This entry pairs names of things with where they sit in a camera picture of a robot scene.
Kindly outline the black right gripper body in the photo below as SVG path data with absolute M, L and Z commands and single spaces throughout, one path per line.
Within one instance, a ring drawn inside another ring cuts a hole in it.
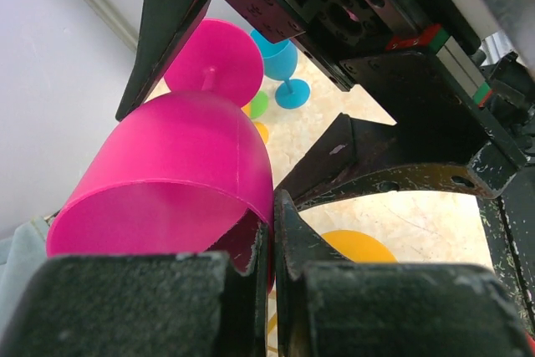
M 436 136 L 493 136 L 534 153 L 534 83 L 453 0 L 226 0 L 266 39 L 292 40 L 343 91 L 361 85 L 395 121 Z

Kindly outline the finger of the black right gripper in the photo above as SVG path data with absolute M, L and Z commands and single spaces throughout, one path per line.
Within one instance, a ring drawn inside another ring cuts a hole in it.
M 143 0 L 135 63 L 115 114 L 118 121 L 145 101 L 209 2 Z
M 526 165 L 513 138 L 426 49 L 352 59 L 393 125 L 341 114 L 280 182 L 308 209 L 387 191 L 499 196 Z

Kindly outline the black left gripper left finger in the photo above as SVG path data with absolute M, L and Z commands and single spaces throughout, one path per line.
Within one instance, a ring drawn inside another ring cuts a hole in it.
M 263 356 L 266 226 L 234 227 L 250 260 L 221 251 L 64 257 L 32 277 L 1 341 L 4 356 Z

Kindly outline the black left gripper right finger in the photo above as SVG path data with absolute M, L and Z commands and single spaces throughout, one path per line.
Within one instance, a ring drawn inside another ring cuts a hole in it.
M 354 263 L 274 196 L 281 356 L 528 356 L 512 300 L 488 269 Z

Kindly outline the orange yellow wine glass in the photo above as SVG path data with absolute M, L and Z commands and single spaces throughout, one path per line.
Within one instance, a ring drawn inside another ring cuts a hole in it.
M 356 263 L 396 263 L 394 254 L 375 238 L 351 230 L 333 230 L 321 235 L 330 246 Z M 276 288 L 268 295 L 267 356 L 278 356 Z

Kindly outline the blue wine glass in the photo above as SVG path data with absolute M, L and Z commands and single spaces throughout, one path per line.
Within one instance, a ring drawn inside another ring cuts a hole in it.
M 296 46 L 289 39 L 270 43 L 257 30 L 251 31 L 251 37 L 262 55 L 264 75 L 281 82 L 275 91 L 276 103 L 286 110 L 303 106 L 311 91 L 307 82 L 293 77 L 298 66 Z

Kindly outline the green wine glass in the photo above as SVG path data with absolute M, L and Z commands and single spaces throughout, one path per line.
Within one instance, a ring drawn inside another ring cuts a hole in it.
M 269 97 L 266 92 L 259 90 L 255 97 L 249 103 L 249 117 L 251 119 L 258 119 L 268 109 Z

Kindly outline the magenta wine glass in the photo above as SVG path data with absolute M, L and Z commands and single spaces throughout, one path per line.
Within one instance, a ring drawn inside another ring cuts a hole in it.
M 46 240 L 49 257 L 224 251 L 240 272 L 273 223 L 267 149 L 243 107 L 262 57 L 234 24 L 206 18 L 171 65 L 169 92 L 129 113 Z

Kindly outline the grey blue folded cloth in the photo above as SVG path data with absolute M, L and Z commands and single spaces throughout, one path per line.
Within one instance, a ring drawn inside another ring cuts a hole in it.
M 46 260 L 50 222 L 40 217 L 24 223 L 1 240 L 1 334 L 8 325 L 33 274 Z

